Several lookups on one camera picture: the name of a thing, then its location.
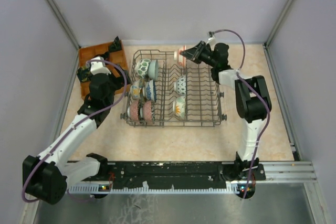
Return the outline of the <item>red coral pattern bowl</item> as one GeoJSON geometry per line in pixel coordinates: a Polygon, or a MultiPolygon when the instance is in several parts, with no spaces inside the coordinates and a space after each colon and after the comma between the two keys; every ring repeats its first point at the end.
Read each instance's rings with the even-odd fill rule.
{"type": "Polygon", "coordinates": [[[187,46],[184,45],[174,52],[174,60],[178,63],[179,66],[185,68],[186,67],[186,58],[181,55],[181,52],[185,51],[187,46]]]}

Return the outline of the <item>blue diamond pattern bowl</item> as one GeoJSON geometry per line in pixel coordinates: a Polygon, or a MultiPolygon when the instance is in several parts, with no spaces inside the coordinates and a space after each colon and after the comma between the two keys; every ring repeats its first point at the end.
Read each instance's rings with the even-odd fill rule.
{"type": "Polygon", "coordinates": [[[186,95],[186,75],[180,76],[175,82],[174,82],[174,90],[179,95],[186,95]]]}

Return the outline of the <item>orange flower green leaf bowl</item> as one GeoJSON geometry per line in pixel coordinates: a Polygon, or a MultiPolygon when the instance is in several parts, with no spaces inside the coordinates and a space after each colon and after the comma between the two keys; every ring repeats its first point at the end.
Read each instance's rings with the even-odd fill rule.
{"type": "Polygon", "coordinates": [[[173,113],[180,119],[185,119],[185,107],[186,107],[186,97],[184,95],[179,96],[173,102],[173,113]]]}

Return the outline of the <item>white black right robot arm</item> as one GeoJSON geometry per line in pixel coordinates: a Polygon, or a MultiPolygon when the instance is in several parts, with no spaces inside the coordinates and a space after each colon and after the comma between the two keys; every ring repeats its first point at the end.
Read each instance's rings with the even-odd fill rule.
{"type": "Polygon", "coordinates": [[[196,64],[209,65],[213,81],[235,91],[236,110],[243,122],[242,141],[234,164],[225,167],[223,175],[227,180],[251,180],[253,170],[259,165],[259,142],[269,124],[272,105],[265,78],[243,77],[240,70],[229,65],[228,50],[229,45],[225,43],[217,43],[212,49],[201,41],[179,54],[196,64]]]}

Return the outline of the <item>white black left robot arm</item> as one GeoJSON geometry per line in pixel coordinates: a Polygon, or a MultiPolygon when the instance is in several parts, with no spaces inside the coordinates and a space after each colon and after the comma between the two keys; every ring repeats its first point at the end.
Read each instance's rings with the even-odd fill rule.
{"type": "Polygon", "coordinates": [[[106,60],[89,60],[90,92],[67,129],[36,157],[23,161],[21,198],[26,203],[39,200],[51,205],[58,203],[69,188],[89,177],[103,180],[109,167],[105,157],[90,153],[84,159],[69,164],[69,158],[81,143],[106,119],[115,100],[115,92],[126,92],[130,83],[127,71],[106,60]]]}

